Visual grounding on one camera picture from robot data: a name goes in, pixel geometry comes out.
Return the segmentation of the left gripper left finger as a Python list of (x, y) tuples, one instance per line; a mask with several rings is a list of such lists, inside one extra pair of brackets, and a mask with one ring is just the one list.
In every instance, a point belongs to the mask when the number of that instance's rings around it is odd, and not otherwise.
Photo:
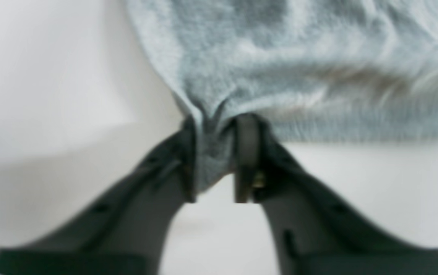
[(0, 248), (0, 275), (156, 275), (170, 223), (196, 201), (193, 119), (60, 228)]

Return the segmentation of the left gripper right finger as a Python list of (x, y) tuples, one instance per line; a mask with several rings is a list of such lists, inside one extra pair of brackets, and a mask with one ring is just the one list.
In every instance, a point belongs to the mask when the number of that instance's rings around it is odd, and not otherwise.
[(364, 218), (303, 169), (263, 119), (239, 115), (234, 128), (235, 201), (261, 205), (283, 275), (438, 275), (438, 249)]

